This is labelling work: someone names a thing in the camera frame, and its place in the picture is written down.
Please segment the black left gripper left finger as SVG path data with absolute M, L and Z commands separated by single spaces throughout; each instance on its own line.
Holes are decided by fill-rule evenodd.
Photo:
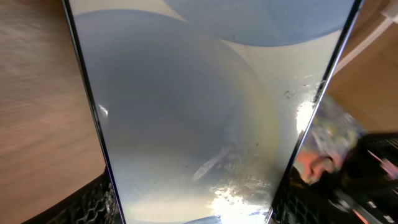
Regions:
M 108 173 L 23 224 L 122 224 Z

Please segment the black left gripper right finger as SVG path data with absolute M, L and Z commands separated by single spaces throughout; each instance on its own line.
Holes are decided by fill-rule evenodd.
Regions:
M 333 176 L 323 171 L 313 184 L 305 182 L 292 168 L 273 203 L 273 220 L 277 223 L 331 224 L 338 223 L 338 211 L 330 203 Z

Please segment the blue screen smartphone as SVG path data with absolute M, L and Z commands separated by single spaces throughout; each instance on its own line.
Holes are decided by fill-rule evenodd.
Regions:
M 123 223 L 267 223 L 362 6 L 64 1 Z

